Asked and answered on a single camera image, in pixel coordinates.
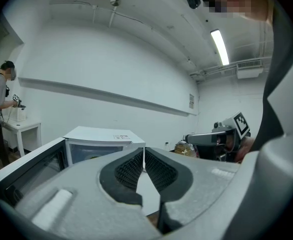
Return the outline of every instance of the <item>glass window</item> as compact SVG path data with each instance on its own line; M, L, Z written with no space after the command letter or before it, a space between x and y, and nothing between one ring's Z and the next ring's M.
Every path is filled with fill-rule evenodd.
M123 150L123 146L89 146L70 144L73 164Z
M62 151L48 155L32 166L6 190L5 196L15 206L27 193L64 169Z

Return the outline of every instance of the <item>white table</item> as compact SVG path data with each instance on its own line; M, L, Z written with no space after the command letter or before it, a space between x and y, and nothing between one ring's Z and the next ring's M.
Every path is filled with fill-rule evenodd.
M29 117L27 117L26 120L23 120L20 122L14 121L12 119L8 119L8 117L4 117L3 119L4 119L3 128L16 134L17 148L20 151L21 157L25 155L25 151L23 149L23 143L22 143L22 135L21 135L22 132L36 128L37 145L38 147L42 146L40 120L29 118Z

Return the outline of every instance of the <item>ceiling light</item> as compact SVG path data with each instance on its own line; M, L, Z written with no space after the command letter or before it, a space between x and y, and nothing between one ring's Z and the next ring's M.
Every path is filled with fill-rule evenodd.
M227 54L227 49L225 46L225 42L223 42L223 38L222 38L220 30L217 29L217 30L212 31L211 36L215 42L218 53L220 54L223 66L229 65L229 58L228 58L228 54Z

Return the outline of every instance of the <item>black rubber pad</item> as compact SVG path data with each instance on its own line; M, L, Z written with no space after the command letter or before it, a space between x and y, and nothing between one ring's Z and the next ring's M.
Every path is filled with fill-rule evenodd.
M142 206L142 196L136 193L143 170L143 148L123 156L101 170L102 188L119 203Z
M164 204L177 201L185 195L193 183L192 172L149 147L145 148L145 169L160 194L157 228L166 234L182 227L178 221L169 217Z

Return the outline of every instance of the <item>sticker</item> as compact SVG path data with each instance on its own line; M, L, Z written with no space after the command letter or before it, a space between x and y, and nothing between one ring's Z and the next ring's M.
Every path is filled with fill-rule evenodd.
M16 94L13 94L12 100L15 100L16 102L19 102L19 97Z
M195 105L195 97L192 94L190 94L189 108L194 109L194 105Z
M244 116L242 113L237 114L234 117L234 121L236 123L237 129L240 131L240 137L242 138L243 135L248 131L249 126L247 121L245 120Z

